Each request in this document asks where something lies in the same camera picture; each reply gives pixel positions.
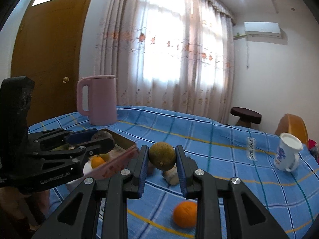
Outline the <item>white air conditioner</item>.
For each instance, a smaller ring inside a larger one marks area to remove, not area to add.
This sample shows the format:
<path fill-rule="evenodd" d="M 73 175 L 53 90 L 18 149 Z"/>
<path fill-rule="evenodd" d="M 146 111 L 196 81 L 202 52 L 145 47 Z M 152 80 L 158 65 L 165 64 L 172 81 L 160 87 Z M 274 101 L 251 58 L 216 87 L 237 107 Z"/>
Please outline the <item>white air conditioner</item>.
<path fill-rule="evenodd" d="M 274 22 L 244 22 L 245 33 L 251 37 L 281 38 L 278 23 Z"/>

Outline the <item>tan round fruit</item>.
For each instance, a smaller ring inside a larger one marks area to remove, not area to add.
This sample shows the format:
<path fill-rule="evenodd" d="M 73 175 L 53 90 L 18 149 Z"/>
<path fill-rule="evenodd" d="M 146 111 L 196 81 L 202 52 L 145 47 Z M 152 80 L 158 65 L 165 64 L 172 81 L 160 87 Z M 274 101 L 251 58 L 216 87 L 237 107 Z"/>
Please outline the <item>tan round fruit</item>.
<path fill-rule="evenodd" d="M 105 162 L 109 161 L 111 159 L 110 154 L 100 154 L 99 157 L 101 157 Z"/>

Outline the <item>small green-brown kiwi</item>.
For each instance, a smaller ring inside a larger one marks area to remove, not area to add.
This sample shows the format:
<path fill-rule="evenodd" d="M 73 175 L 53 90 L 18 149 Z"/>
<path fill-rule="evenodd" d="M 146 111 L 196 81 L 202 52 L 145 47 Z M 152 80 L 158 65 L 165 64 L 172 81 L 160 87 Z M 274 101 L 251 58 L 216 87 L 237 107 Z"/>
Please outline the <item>small green-brown kiwi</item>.
<path fill-rule="evenodd" d="M 157 142 L 149 148 L 148 159 L 157 169 L 168 171 L 176 163 L 176 153 L 170 144 Z"/>

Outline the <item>red metal tin box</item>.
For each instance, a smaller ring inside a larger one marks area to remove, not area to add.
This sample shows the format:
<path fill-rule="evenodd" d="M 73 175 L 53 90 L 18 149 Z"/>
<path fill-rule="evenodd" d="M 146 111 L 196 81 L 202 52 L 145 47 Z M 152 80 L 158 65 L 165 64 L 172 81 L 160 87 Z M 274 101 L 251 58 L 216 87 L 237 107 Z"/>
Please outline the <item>red metal tin box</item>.
<path fill-rule="evenodd" d="M 87 177 L 91 177 L 94 180 L 109 178 L 125 169 L 131 159 L 138 157 L 140 152 L 135 142 L 121 136 L 120 134 L 110 131 L 109 129 L 104 128 L 103 130 L 109 132 L 114 138 L 115 146 L 110 152 L 108 152 L 111 159 L 99 167 L 92 169 L 90 162 L 92 157 L 89 157 L 88 162 L 83 168 L 84 176 L 66 184 L 69 191 L 74 190 Z"/>

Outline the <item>white floral curtain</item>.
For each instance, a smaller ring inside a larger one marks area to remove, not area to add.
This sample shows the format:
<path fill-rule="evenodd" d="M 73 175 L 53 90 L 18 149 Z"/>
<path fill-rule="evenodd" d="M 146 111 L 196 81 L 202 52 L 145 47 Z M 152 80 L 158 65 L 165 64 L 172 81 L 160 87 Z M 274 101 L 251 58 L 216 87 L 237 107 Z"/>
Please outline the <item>white floral curtain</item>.
<path fill-rule="evenodd" d="M 218 0 L 102 0 L 95 74 L 113 74 L 119 105 L 226 123 L 233 77 L 231 12 Z"/>

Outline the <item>white enamel mug blue print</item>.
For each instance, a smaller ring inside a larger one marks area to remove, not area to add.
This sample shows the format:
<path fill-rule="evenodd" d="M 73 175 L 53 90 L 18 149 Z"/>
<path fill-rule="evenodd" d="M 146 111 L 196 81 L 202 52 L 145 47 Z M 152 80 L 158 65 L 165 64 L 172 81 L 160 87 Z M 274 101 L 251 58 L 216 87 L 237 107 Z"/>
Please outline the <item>white enamel mug blue print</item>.
<path fill-rule="evenodd" d="M 294 171 L 299 165 L 299 152 L 302 149 L 303 144 L 296 136 L 281 133 L 279 147 L 274 158 L 275 167 L 282 171 Z"/>

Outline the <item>dark round stool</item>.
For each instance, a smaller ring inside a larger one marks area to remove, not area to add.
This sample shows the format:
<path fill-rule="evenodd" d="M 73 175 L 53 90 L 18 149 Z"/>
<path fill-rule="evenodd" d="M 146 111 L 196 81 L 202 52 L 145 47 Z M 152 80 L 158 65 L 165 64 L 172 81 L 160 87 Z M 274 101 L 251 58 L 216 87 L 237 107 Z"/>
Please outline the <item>dark round stool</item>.
<path fill-rule="evenodd" d="M 252 124 L 259 125 L 262 120 L 262 115 L 250 109 L 243 107 L 232 107 L 230 114 L 239 117 L 236 125 L 251 128 Z"/>

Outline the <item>brown wooden door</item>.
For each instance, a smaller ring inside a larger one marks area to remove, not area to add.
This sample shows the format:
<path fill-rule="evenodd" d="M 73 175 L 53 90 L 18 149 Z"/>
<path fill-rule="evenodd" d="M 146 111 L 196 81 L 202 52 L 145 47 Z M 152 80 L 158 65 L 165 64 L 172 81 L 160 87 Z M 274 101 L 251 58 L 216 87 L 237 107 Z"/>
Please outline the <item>brown wooden door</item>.
<path fill-rule="evenodd" d="M 35 82 L 29 126 L 76 110 L 80 47 L 91 0 L 30 0 L 17 32 L 11 77 Z"/>

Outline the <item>cut brown taro piece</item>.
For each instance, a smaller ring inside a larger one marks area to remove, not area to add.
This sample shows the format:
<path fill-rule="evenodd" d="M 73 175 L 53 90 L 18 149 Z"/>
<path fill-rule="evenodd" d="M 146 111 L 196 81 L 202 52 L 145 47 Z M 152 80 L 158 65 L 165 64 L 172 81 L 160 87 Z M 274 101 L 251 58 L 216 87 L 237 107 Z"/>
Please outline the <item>cut brown taro piece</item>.
<path fill-rule="evenodd" d="M 179 178 L 178 178 L 176 165 L 174 165 L 172 169 L 170 170 L 163 171 L 162 176 L 166 180 L 166 182 L 170 184 L 171 186 L 175 186 L 179 184 Z"/>

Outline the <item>purple beet with stem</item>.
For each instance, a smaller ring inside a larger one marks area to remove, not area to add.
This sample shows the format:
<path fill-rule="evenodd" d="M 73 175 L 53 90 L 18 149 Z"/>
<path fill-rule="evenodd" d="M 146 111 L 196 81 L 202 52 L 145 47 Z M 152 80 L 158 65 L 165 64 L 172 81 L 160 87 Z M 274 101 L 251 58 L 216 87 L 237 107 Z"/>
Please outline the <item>purple beet with stem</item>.
<path fill-rule="evenodd" d="M 105 140 L 105 141 L 114 142 L 113 136 L 109 132 L 103 129 L 99 130 L 97 133 L 95 133 L 91 137 L 91 141 L 97 141 L 97 140 Z"/>

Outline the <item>orange wooden chair back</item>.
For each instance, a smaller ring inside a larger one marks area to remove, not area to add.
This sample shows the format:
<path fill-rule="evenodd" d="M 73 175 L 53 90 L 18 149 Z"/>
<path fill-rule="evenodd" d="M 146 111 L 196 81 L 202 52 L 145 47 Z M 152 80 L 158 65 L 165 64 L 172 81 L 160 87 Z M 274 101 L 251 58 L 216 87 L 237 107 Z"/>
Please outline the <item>orange wooden chair back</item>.
<path fill-rule="evenodd" d="M 279 121 L 275 135 L 289 133 L 297 137 L 307 147 L 309 145 L 308 131 L 303 119 L 290 113 L 285 114 Z"/>

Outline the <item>blue plaid tablecloth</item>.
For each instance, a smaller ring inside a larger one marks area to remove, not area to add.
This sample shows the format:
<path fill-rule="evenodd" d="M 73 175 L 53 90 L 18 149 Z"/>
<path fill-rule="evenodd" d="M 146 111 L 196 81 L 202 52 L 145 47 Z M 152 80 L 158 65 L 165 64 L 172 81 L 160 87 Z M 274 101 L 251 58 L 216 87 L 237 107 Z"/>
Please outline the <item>blue plaid tablecloth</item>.
<path fill-rule="evenodd" d="M 318 216 L 318 163 L 307 148 L 291 173 L 274 166 L 279 137 L 251 128 L 226 126 L 208 118 L 146 106 L 120 106 L 109 129 L 136 143 L 181 145 L 198 167 L 216 178 L 240 178 L 290 238 L 302 238 Z M 128 201 L 129 238 L 193 238 L 172 219 L 183 201 L 159 170 L 147 177 L 139 200 Z"/>

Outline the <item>small orange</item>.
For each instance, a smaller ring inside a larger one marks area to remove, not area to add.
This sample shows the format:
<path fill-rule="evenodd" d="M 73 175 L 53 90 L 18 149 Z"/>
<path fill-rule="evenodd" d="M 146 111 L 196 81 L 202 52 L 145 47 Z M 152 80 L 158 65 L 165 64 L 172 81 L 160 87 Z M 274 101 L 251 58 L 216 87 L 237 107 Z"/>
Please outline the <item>small orange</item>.
<path fill-rule="evenodd" d="M 172 218 L 173 222 L 181 228 L 193 228 L 197 222 L 197 203 L 181 202 L 175 207 Z"/>

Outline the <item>pink plastic kettle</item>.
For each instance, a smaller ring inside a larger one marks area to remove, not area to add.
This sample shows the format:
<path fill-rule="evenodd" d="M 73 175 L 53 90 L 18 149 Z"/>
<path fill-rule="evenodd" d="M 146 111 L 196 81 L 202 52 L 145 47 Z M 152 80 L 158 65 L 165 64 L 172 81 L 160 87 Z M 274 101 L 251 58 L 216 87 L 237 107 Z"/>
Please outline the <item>pink plastic kettle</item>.
<path fill-rule="evenodd" d="M 88 88 L 88 109 L 83 109 L 83 88 Z M 77 111 L 89 118 L 94 126 L 117 122 L 116 78 L 114 75 L 94 75 L 77 83 Z"/>

